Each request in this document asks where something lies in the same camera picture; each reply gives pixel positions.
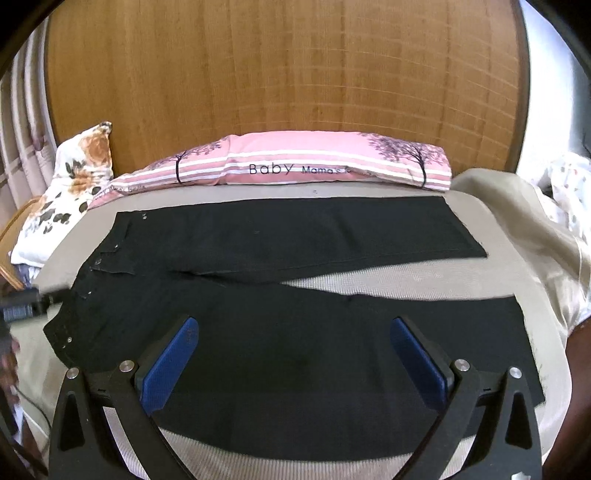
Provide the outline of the left hand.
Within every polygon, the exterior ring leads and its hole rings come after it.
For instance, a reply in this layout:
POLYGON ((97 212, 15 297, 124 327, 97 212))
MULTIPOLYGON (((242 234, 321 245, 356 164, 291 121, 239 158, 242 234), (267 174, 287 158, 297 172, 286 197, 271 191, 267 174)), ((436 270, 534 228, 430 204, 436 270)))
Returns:
POLYGON ((12 338, 11 346, 7 353, 1 355, 1 388, 4 392, 11 394, 12 388, 18 384, 18 362, 16 354, 20 351, 19 342, 12 338))

